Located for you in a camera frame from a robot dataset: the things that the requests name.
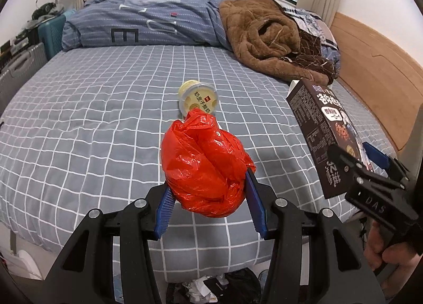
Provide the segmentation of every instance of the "mattress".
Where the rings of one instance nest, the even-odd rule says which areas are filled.
[[[303,210],[355,208],[325,200],[310,152],[286,102],[289,85],[240,64],[225,49],[114,46],[60,52],[14,96],[0,130],[0,219],[22,238],[58,253],[84,215],[123,209],[162,182],[159,147],[175,119],[178,88],[210,82],[223,129],[236,135],[256,177]],[[363,141],[394,152],[372,114],[335,81],[333,90]],[[269,259],[247,203],[212,219],[176,204],[169,229],[150,243],[158,279],[221,274]],[[119,268],[118,238],[113,261]]]

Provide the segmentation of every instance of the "suitcase handle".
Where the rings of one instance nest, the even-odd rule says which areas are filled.
[[[14,71],[17,71],[21,68],[26,68],[29,66],[29,63],[31,62],[31,54],[26,51],[22,55],[20,55],[12,64],[8,67],[9,70],[13,73]]]

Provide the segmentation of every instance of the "human hand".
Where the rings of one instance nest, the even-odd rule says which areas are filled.
[[[384,241],[379,231],[380,224],[373,221],[364,250],[364,256],[374,271],[382,265],[382,261],[398,265],[391,276],[381,284],[386,298],[396,295],[413,274],[421,256],[407,242],[394,244],[384,250]]]

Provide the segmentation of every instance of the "crumpled plastic bag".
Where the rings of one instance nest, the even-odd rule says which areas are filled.
[[[216,118],[196,108],[164,135],[162,167],[173,194],[186,210],[226,217],[245,198],[247,167],[255,172],[239,139],[219,129]]]

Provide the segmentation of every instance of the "cardboard box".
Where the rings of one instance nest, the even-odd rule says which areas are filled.
[[[349,184],[343,181],[350,181],[342,179],[328,159],[328,146],[337,143],[372,170],[357,130],[331,89],[301,79],[291,85],[287,101],[310,149],[326,199],[344,193]]]

